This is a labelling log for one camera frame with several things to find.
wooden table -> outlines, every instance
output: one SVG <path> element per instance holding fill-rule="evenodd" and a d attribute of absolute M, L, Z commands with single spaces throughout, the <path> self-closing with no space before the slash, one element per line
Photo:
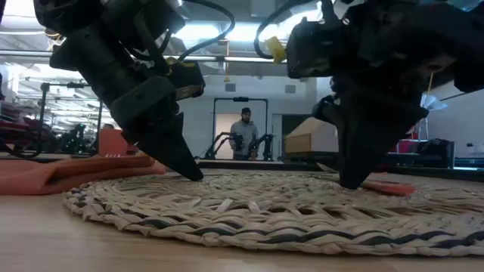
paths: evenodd
<path fill-rule="evenodd" d="M 484 258 L 396 258 L 250 252 L 148 239 L 82 222 L 61 196 L 0 196 L 0 271 L 479 271 Z"/>

round woven mat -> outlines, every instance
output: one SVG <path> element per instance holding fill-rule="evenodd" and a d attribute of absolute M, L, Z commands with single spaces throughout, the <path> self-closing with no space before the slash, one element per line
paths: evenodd
<path fill-rule="evenodd" d="M 205 246 L 318 254 L 484 255 L 484 192 L 416 184 L 411 196 L 346 190 L 308 173 L 145 176 L 64 194 L 84 220 Z"/>

wall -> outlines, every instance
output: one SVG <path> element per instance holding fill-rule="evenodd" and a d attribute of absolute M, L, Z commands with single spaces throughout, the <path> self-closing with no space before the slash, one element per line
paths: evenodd
<path fill-rule="evenodd" d="M 432 92 L 439 99 L 459 93 L 452 83 Z M 444 102 L 448 104 L 447 109 L 429 115 L 429 136 L 455 141 L 456 156 L 471 156 L 467 152 L 467 143 L 484 144 L 484 91 L 475 91 Z"/>
<path fill-rule="evenodd" d="M 273 140 L 274 158 L 280 156 L 283 114 L 309 114 L 316 103 L 317 82 L 310 79 L 305 82 L 286 77 L 265 76 L 262 79 L 253 76 L 230 76 L 236 84 L 236 92 L 225 91 L 225 76 L 205 77 L 206 88 L 202 97 L 182 100 L 180 110 L 185 113 L 183 135 L 194 156 L 202 156 L 213 140 L 213 98 L 214 97 L 251 97 L 268 99 L 267 132 L 275 134 Z M 295 94 L 285 94 L 284 86 L 296 86 Z M 219 100 L 216 113 L 240 114 L 243 107 L 252 110 L 252 120 L 256 123 L 259 135 L 265 134 L 265 103 L 261 101 L 234 102 Z M 262 158 L 263 145 L 259 148 Z"/>
<path fill-rule="evenodd" d="M 268 102 L 268 133 L 276 134 L 274 144 L 281 142 L 281 117 L 282 114 L 308 114 L 311 112 L 313 103 L 307 103 L 305 100 L 281 100 L 277 98 L 269 99 Z M 249 107 L 252 110 L 252 120 L 259 129 L 259 135 L 265 133 L 265 105 L 259 101 L 250 101 L 248 103 L 233 101 L 218 101 L 216 113 L 240 113 L 243 107 Z M 185 113 L 185 123 L 183 126 L 183 135 L 194 156 L 204 155 L 204 151 L 210 146 L 213 139 L 213 97 L 199 97 L 196 99 L 183 100 L 180 102 L 180 110 Z M 276 151 L 278 147 L 274 146 L 274 158 L 279 154 Z"/>

person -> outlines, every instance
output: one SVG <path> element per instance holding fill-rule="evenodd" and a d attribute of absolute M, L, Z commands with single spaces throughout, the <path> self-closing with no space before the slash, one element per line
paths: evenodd
<path fill-rule="evenodd" d="M 242 146 L 242 149 L 238 150 L 235 141 L 230 140 L 231 148 L 234 151 L 233 159 L 255 159 L 257 157 L 257 150 L 254 150 L 252 154 L 249 154 L 249 146 L 257 140 L 258 131 L 256 125 L 254 125 L 254 123 L 250 121 L 250 108 L 243 108 L 240 116 L 241 119 L 232 124 L 230 132 L 242 135 L 242 138 L 244 139 L 244 145 Z"/>

red object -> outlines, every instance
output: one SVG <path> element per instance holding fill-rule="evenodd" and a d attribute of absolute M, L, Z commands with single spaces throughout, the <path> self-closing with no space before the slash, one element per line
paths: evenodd
<path fill-rule="evenodd" d="M 62 193 L 91 181 L 165 173 L 165 166 L 146 155 L 65 159 L 45 164 L 0 160 L 0 195 Z"/>
<path fill-rule="evenodd" d="M 407 138 L 407 139 L 412 139 L 412 140 L 417 140 L 418 139 L 418 133 L 417 132 L 412 132 L 411 134 L 411 137 Z M 399 153 L 408 153 L 408 148 L 412 145 L 412 144 L 415 144 L 415 142 L 411 142 L 411 141 L 400 141 L 397 145 L 395 145 L 391 150 L 390 152 L 394 152 L 396 153 L 397 150 Z"/>
<path fill-rule="evenodd" d="M 416 191 L 415 187 L 410 184 L 399 184 L 391 181 L 366 180 L 362 186 L 365 189 L 396 196 L 408 196 Z"/>
<path fill-rule="evenodd" d="M 99 155 L 121 155 L 125 156 L 132 151 L 138 151 L 138 148 L 128 144 L 121 135 L 123 131 L 119 129 L 101 129 L 99 135 Z"/>

